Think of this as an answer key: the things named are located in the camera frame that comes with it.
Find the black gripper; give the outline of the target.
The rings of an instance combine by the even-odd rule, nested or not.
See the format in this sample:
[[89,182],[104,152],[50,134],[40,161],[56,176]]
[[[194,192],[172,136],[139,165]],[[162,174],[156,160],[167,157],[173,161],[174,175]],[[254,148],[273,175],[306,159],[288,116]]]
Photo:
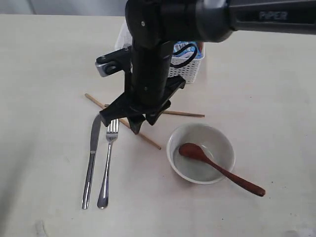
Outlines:
[[186,81],[181,76],[168,78],[162,100],[154,106],[134,102],[129,96],[123,93],[107,108],[99,112],[101,121],[105,126],[108,126],[112,120],[126,118],[130,129],[137,135],[145,120],[150,125],[156,123],[162,112],[170,107],[170,98],[178,89],[183,89],[185,84]]

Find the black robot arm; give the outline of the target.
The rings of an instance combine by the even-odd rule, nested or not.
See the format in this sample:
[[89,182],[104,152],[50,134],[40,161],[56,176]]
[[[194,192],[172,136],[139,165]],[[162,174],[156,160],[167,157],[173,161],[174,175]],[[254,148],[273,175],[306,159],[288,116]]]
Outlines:
[[100,112],[101,121],[127,118],[138,134],[155,124],[185,86],[168,76],[178,41],[222,42],[234,31],[292,34],[316,32],[313,0],[129,0],[125,20],[132,45],[96,59],[101,76],[124,71],[124,92]]

